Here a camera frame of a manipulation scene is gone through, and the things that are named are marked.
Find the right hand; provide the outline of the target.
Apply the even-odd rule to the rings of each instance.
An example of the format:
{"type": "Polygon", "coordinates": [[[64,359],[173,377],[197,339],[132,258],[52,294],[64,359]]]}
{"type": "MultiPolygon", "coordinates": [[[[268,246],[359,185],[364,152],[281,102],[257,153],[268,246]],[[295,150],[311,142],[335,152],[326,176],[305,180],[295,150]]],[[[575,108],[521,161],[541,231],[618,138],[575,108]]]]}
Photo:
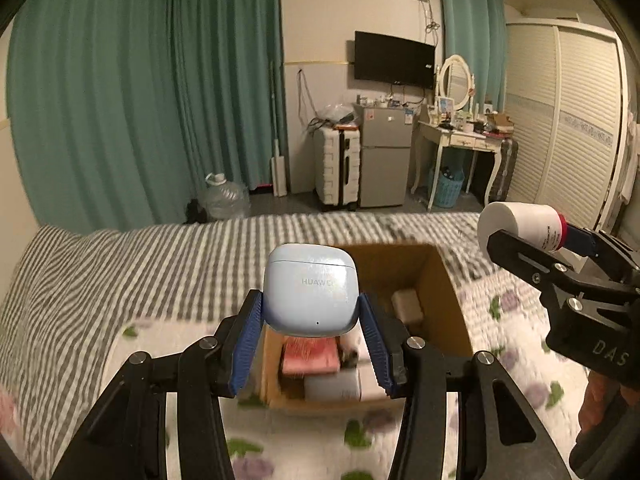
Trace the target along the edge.
{"type": "Polygon", "coordinates": [[[588,432],[602,422],[608,404],[611,402],[610,395],[618,388],[620,385],[612,379],[593,370],[589,373],[584,400],[578,413],[581,432],[588,432]]]}

